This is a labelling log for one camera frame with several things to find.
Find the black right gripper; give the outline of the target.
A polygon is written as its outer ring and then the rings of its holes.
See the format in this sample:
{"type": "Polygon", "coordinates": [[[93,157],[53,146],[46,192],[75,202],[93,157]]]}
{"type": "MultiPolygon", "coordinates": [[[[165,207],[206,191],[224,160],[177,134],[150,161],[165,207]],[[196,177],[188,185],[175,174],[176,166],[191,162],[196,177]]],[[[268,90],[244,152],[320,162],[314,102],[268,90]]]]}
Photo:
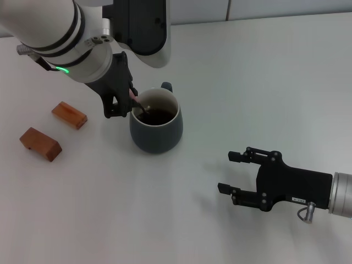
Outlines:
{"type": "Polygon", "coordinates": [[[264,151],[247,147],[243,153],[229,151],[231,162],[259,164],[256,191],[246,191],[228,184],[218,183],[218,191],[229,195],[232,204],[269,212],[281,201],[307,205],[315,204],[326,210],[332,187],[333,176],[328,173],[294,168],[283,162],[278,151],[264,151]]]}

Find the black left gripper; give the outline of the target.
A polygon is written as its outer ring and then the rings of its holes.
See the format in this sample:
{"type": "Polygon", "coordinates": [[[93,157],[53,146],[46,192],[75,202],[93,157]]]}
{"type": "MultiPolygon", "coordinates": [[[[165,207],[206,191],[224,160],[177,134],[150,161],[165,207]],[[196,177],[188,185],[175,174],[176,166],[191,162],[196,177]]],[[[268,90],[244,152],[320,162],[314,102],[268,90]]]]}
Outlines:
{"type": "Polygon", "coordinates": [[[137,105],[138,91],[132,87],[132,76],[125,52],[115,53],[107,71],[102,77],[87,85],[103,99],[104,116],[126,117],[133,105],[137,105]]]}

